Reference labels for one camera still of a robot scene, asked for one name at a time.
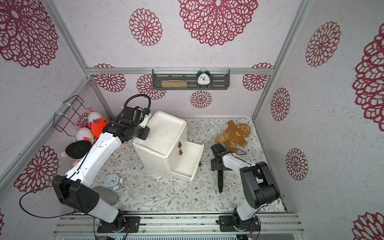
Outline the white bottom drawer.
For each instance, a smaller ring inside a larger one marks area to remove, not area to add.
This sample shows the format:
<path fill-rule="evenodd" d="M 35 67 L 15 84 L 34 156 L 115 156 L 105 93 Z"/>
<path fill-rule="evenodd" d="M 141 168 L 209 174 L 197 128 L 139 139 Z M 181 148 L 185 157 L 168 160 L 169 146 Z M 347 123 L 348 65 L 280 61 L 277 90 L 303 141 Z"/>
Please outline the white bottom drawer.
<path fill-rule="evenodd" d="M 171 166 L 171 177 L 182 181 L 192 182 L 199 167 L 199 162 L 204 150 L 204 144 L 196 144 L 181 141 L 182 147 L 178 147 L 177 155 Z"/>

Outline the white plastic drawer cabinet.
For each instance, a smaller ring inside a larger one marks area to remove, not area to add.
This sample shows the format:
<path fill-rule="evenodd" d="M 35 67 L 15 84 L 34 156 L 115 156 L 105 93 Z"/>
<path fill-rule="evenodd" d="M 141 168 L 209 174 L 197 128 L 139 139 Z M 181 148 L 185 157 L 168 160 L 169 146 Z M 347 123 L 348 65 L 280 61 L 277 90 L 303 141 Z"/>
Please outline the white plastic drawer cabinet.
<path fill-rule="evenodd" d="M 147 123 L 150 128 L 146 140 L 136 137 L 133 146 L 146 171 L 170 178 L 172 164 L 179 156 L 179 142 L 186 140 L 186 121 L 156 112 Z"/>

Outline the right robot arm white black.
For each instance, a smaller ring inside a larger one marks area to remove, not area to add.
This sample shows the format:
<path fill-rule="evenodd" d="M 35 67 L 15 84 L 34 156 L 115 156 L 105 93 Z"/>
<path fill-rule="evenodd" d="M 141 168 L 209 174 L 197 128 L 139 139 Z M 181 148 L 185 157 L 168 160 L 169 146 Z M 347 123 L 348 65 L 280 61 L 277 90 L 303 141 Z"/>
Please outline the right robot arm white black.
<path fill-rule="evenodd" d="M 241 178 L 245 200 L 234 209 L 234 223 L 244 224 L 254 219 L 262 207 L 280 198 L 279 188 L 267 163 L 252 164 L 221 144 L 211 146 L 211 151 L 214 155 L 211 169 L 218 172 L 220 193 L 224 189 L 224 171 L 233 171 Z"/>

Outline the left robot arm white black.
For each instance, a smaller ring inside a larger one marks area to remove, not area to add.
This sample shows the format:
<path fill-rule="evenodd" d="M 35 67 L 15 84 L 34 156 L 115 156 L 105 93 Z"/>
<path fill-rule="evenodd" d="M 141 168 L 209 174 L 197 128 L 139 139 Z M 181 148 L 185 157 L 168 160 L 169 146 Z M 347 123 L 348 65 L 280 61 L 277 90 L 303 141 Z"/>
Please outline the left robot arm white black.
<path fill-rule="evenodd" d="M 122 143 L 133 138 L 145 140 L 148 137 L 150 128 L 147 122 L 150 117 L 149 108 L 124 107 L 114 121 L 103 127 L 97 141 L 80 162 L 64 176 L 54 177 L 52 185 L 59 202 L 120 228 L 124 221 L 122 211 L 102 200 L 90 186 L 96 174 Z"/>

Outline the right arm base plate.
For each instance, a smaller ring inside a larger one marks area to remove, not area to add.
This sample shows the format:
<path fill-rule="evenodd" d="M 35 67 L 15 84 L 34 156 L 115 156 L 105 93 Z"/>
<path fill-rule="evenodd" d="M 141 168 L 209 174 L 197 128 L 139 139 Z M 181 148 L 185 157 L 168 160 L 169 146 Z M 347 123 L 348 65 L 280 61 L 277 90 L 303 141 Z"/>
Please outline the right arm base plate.
<path fill-rule="evenodd" d="M 241 220 L 238 215 L 219 216 L 216 223 L 220 226 L 221 232 L 257 232 L 261 230 L 261 223 L 258 217 L 254 216 L 248 220 Z"/>

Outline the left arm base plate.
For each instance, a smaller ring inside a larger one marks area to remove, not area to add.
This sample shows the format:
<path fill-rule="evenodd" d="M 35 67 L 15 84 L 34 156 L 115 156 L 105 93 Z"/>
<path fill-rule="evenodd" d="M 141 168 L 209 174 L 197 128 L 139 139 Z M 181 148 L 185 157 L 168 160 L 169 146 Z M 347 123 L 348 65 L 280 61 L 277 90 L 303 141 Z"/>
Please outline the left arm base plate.
<path fill-rule="evenodd" d="M 137 233 L 140 226 L 141 217 L 120 216 L 114 222 L 107 223 L 101 221 L 97 233 Z"/>

